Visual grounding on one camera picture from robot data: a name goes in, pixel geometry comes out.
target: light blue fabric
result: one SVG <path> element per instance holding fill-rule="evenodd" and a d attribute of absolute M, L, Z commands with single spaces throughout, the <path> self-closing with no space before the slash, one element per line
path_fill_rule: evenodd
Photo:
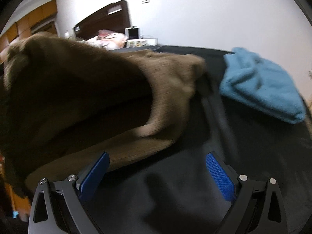
<path fill-rule="evenodd" d="M 220 94 L 291 124 L 305 118 L 305 106 L 289 74 L 245 48 L 233 48 Z"/>

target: brown fabric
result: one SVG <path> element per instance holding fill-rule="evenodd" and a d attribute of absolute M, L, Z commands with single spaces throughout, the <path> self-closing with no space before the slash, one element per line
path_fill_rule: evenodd
<path fill-rule="evenodd" d="M 106 151 L 110 170 L 170 146 L 188 119 L 204 60 L 150 50 L 111 53 L 36 34 L 8 51 L 0 149 L 13 185 L 34 190 Z"/>

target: headboard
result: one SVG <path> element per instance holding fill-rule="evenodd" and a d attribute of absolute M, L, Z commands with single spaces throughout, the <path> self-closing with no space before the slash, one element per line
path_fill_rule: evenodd
<path fill-rule="evenodd" d="M 86 17 L 74 26 L 74 32 L 76 37 L 88 40 L 98 35 L 102 29 L 124 33 L 124 29 L 128 27 L 130 27 L 128 4 L 126 0 L 121 0 Z"/>

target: silver screw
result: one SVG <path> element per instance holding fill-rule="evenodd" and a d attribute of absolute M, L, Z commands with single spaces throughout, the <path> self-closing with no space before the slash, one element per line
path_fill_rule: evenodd
<path fill-rule="evenodd" d="M 42 179 L 39 181 L 39 184 L 40 184 L 40 185 L 43 185 L 45 182 L 46 182 L 46 178 L 42 178 Z"/>
<path fill-rule="evenodd" d="M 75 180 L 76 179 L 76 175 L 74 175 L 74 174 L 71 174 L 71 175 L 69 175 L 68 176 L 68 181 L 73 181 L 73 180 Z"/>
<path fill-rule="evenodd" d="M 242 175 L 239 176 L 239 179 L 240 179 L 241 181 L 246 181 L 248 178 L 247 178 L 246 175 L 242 174 Z"/>
<path fill-rule="evenodd" d="M 276 179 L 270 178 L 270 183 L 273 184 L 273 185 L 275 185 L 275 184 L 276 184 Z"/>

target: blue cloth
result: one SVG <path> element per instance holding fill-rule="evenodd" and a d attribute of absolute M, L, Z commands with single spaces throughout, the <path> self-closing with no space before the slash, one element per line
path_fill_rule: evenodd
<path fill-rule="evenodd" d="M 244 48 L 224 56 L 220 94 L 291 124 L 305 118 L 305 106 L 291 77 L 279 65 Z"/>

